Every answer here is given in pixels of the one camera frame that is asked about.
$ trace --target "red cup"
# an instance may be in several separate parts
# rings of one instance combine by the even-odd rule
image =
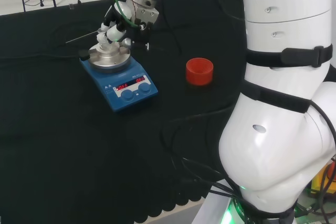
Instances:
[[[214,65],[204,58],[194,58],[187,62],[186,79],[192,85],[204,86],[212,82]]]

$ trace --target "red led display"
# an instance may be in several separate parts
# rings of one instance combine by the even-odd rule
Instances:
[[[116,86],[115,88],[116,88],[117,90],[122,90],[122,89],[124,89],[124,88],[127,88],[127,87],[130,86],[130,85],[136,84],[136,83],[141,82],[141,81],[144,81],[144,80],[145,80],[145,77],[144,77],[144,76],[141,76],[141,77],[139,77],[139,78],[136,78],[136,79],[131,80],[131,81],[129,81],[129,82],[126,82],[126,83],[124,83],[124,84],[118,85],[118,86]]]

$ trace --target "yellow object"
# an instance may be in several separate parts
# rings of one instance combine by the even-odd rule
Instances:
[[[322,178],[323,178],[323,173],[324,170],[327,168],[328,165],[326,165],[311,181],[311,189],[313,190],[317,190],[319,191],[321,188],[321,183],[322,183]],[[326,184],[328,183],[329,179],[328,176],[326,177],[325,181],[324,181],[324,186],[326,186]],[[331,183],[327,193],[328,194],[333,194],[334,192],[336,192],[336,182]]]

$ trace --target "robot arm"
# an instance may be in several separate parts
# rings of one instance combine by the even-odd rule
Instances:
[[[157,19],[155,4],[155,0],[120,2],[127,18],[144,27]],[[313,100],[336,125],[336,83],[322,83],[330,61],[319,58],[331,46],[331,0],[244,0],[244,5],[250,51],[270,57],[289,48],[318,54],[311,66],[248,63],[245,80],[283,96]],[[96,51],[101,54],[113,53],[113,42],[126,33],[110,18],[113,9],[118,12],[116,7],[108,11],[97,36],[100,48]],[[141,29],[136,32],[141,38]],[[130,40],[122,45],[130,46]],[[240,94],[222,133],[219,154],[245,200],[261,211],[280,213],[294,205],[306,184],[335,154],[335,144],[315,109],[299,113]]]
[[[128,34],[131,36],[131,39],[127,38],[127,42],[124,40],[124,46],[149,49],[149,30],[159,16],[159,12],[155,9],[156,1],[127,0],[126,2],[119,2],[122,12],[126,17],[133,23],[141,25],[141,29],[129,29]],[[113,47],[112,42],[119,41],[126,34],[126,27],[118,26],[115,23],[115,13],[113,10],[118,12],[118,15],[120,14],[116,4],[113,8],[110,8],[97,36],[98,42],[105,50]]]

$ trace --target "black tablecloth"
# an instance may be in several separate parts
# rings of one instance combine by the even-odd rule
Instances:
[[[227,12],[243,15],[239,0],[225,1]],[[0,216],[5,224],[133,223],[207,193],[203,185],[180,183],[188,173],[174,169],[159,131],[170,119],[236,101],[245,71],[244,22],[226,17],[211,0],[166,0],[183,54],[159,17],[151,52],[133,53],[159,95],[113,113],[78,59],[47,57],[94,45],[95,35],[62,46],[99,28],[109,5],[99,1],[0,17]],[[43,56],[18,58],[40,51]],[[195,57],[214,64],[214,81],[207,88],[185,82],[185,64]],[[174,150],[220,169],[217,145],[229,115],[165,123],[165,140],[180,126]]]

